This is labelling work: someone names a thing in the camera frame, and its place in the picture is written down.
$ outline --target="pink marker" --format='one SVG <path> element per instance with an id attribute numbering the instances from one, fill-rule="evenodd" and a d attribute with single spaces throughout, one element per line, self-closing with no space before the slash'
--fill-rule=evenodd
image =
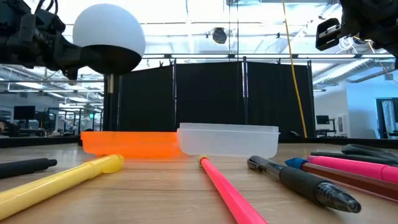
<path id="1" fill-rule="evenodd" d="M 261 215 L 205 156 L 199 158 L 199 163 L 209 175 L 238 224 L 267 224 Z"/>
<path id="2" fill-rule="evenodd" d="M 307 160 L 312 164 L 398 184 L 398 167 L 326 156 L 308 156 Z"/>

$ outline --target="table surface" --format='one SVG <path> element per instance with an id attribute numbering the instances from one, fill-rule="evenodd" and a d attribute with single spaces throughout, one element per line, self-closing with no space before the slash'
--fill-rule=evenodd
<path id="1" fill-rule="evenodd" d="M 280 144 L 274 160 L 336 152 L 327 144 Z M 0 149 L 0 162 L 47 157 L 46 171 L 0 180 L 0 191 L 26 184 L 94 159 L 76 144 Z M 362 205 L 359 214 L 321 208 L 279 181 L 249 170 L 243 157 L 210 156 L 211 162 L 251 205 L 273 224 L 398 223 L 398 203 L 344 187 Z M 103 174 L 19 212 L 2 223 L 234 223 L 197 157 L 126 159 L 124 169 Z"/>

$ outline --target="orange tray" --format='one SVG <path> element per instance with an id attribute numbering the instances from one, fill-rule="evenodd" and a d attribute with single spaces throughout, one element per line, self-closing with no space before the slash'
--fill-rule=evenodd
<path id="1" fill-rule="evenodd" d="M 83 149 L 96 156 L 120 154 L 126 158 L 170 158 L 183 154 L 177 133 L 83 131 Z"/>

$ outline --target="black curtain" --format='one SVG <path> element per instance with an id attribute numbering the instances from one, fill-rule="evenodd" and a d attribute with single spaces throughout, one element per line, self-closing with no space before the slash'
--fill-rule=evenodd
<path id="1" fill-rule="evenodd" d="M 120 131 L 174 131 L 173 66 L 123 75 Z"/>
<path id="2" fill-rule="evenodd" d="M 307 66 L 295 74 L 309 138 L 315 137 L 312 78 Z M 303 136 L 299 104 L 290 65 L 248 62 L 249 124 L 278 126 L 280 138 L 289 131 Z"/>
<path id="3" fill-rule="evenodd" d="M 241 62 L 177 65 L 176 124 L 244 124 Z"/>

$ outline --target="clear plastic container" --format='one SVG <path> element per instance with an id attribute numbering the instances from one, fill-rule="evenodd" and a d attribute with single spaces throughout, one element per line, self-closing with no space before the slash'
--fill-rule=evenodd
<path id="1" fill-rule="evenodd" d="M 278 127 L 232 124 L 180 124 L 181 150 L 188 155 L 261 156 L 270 158 L 278 148 Z"/>

